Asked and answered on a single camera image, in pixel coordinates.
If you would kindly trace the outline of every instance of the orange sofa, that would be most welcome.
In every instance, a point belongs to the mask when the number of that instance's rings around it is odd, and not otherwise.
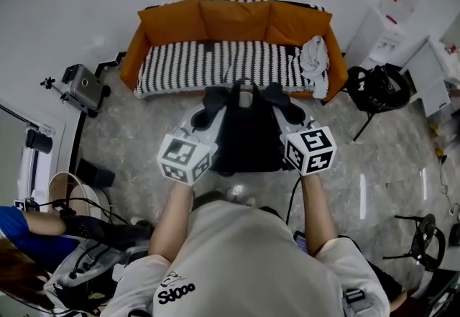
[[[184,0],[138,13],[141,24],[126,52],[120,75],[132,91],[151,47],[202,40],[265,41],[302,47],[313,36],[320,35],[326,42],[329,55],[329,90],[323,101],[333,98],[348,79],[339,44],[329,24],[332,14],[306,4],[275,0]],[[310,98],[313,93],[293,92],[290,95]]]

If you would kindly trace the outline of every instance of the person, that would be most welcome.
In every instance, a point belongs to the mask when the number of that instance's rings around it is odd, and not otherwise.
[[[308,254],[279,216],[225,201],[190,212],[192,188],[174,184],[149,255],[126,267],[101,315],[388,316],[374,271],[337,235],[320,178],[301,183]]]
[[[52,310],[43,285],[78,245],[60,237],[65,231],[64,221],[51,213],[0,206],[0,290]]]

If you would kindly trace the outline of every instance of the person's arm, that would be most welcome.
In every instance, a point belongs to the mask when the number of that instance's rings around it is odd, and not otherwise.
[[[133,310],[152,314],[158,285],[179,253],[188,233],[192,188],[176,183],[150,238],[149,255],[131,263],[116,286],[114,297],[101,317],[126,317]]]
[[[403,291],[399,294],[396,299],[390,302],[390,312],[396,311],[403,303],[408,299],[408,292]]]
[[[29,231],[38,235],[63,235],[66,230],[65,223],[51,213],[39,211],[22,212],[26,219]]]
[[[348,238],[338,238],[318,175],[302,177],[305,206],[305,237],[309,255],[336,274],[342,290],[360,289],[365,294],[361,305],[352,305],[356,314],[389,316],[390,304],[375,272]]]
[[[149,254],[158,254],[169,262],[174,261],[187,238],[192,199],[192,188],[189,185],[174,184],[150,238]]]
[[[337,237],[337,231],[318,174],[306,175],[301,181],[307,250],[314,257],[328,240]]]

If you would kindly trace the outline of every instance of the black stool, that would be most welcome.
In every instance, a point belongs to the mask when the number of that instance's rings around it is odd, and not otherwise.
[[[383,259],[409,258],[412,257],[421,263],[427,271],[436,270],[441,264],[446,250],[446,238],[441,230],[436,227],[436,219],[429,213],[425,217],[418,216],[395,216],[396,219],[414,220],[417,225],[410,251],[400,256],[383,257]],[[433,238],[437,238],[439,243],[438,257],[433,258],[426,254],[426,249]]]
[[[397,70],[384,66],[377,66],[373,71],[352,67],[348,74],[346,90],[342,91],[350,95],[359,110],[367,113],[367,121],[353,138],[356,141],[375,114],[406,106],[410,99],[410,87]],[[390,80],[399,87],[399,91],[395,90]]]

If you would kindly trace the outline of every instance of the white box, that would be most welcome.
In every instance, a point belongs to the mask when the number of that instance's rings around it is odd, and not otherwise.
[[[166,134],[157,156],[163,176],[193,185],[211,167],[211,148]]]
[[[301,175],[329,169],[336,155],[337,145],[328,127],[288,134],[285,158]]]
[[[347,68],[372,69],[384,65],[396,54],[405,39],[405,30],[372,7],[350,43],[344,56]]]

